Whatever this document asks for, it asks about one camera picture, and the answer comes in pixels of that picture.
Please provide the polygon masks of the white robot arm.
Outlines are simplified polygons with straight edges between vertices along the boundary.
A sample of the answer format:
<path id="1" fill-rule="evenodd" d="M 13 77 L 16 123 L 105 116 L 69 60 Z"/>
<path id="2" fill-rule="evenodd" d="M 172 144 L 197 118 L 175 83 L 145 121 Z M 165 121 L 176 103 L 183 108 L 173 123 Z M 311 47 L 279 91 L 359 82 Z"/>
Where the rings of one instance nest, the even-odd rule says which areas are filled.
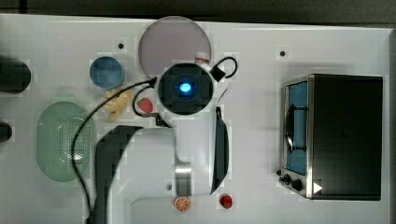
<path id="1" fill-rule="evenodd" d="M 177 63 L 151 80 L 155 126 L 118 125 L 96 144 L 96 199 L 86 224 L 130 224 L 138 200 L 217 190 L 229 165 L 218 105 L 227 78 L 216 65 Z"/>

